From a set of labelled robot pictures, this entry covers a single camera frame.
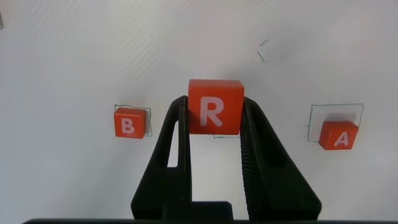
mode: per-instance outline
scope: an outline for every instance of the white letter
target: white letter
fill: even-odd
[[[337,146],[340,143],[344,143],[345,146],[348,146],[348,136],[346,131],[343,132],[341,136],[337,139],[337,141],[335,142],[335,146]]]
[[[131,134],[134,132],[134,127],[132,126],[132,120],[128,118],[122,118],[122,132],[126,134]]]
[[[216,108],[214,110],[207,110],[209,103],[215,103]],[[207,117],[209,117],[218,127],[223,125],[220,119],[217,118],[216,114],[220,113],[224,109],[224,102],[222,99],[213,96],[204,96],[200,99],[200,126],[206,126]]]

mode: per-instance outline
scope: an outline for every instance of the orange block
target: orange block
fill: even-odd
[[[239,134],[244,88],[237,80],[190,80],[191,134]]]
[[[351,149],[358,126],[351,121],[323,122],[319,145],[326,150]]]
[[[145,110],[118,108],[114,114],[114,132],[117,137],[139,138],[145,135]]]

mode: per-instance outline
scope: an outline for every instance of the block labeled b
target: block labeled b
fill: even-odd
[[[351,121],[323,122],[319,145],[326,150],[351,149],[358,126]]]
[[[145,135],[145,110],[118,108],[114,114],[114,131],[117,137],[139,138]]]
[[[190,80],[191,134],[239,134],[244,87],[237,80]]]

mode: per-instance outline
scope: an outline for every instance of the red cube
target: red cube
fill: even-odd
[[[239,134],[244,88],[237,80],[190,80],[191,134]]]
[[[117,137],[144,138],[145,110],[118,108],[113,117],[114,130]]]
[[[326,150],[351,149],[358,126],[351,121],[323,122],[319,145]]]

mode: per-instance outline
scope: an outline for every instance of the block labeled r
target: block labeled r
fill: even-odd
[[[243,97],[244,87],[237,80],[190,80],[190,133],[238,134]]]

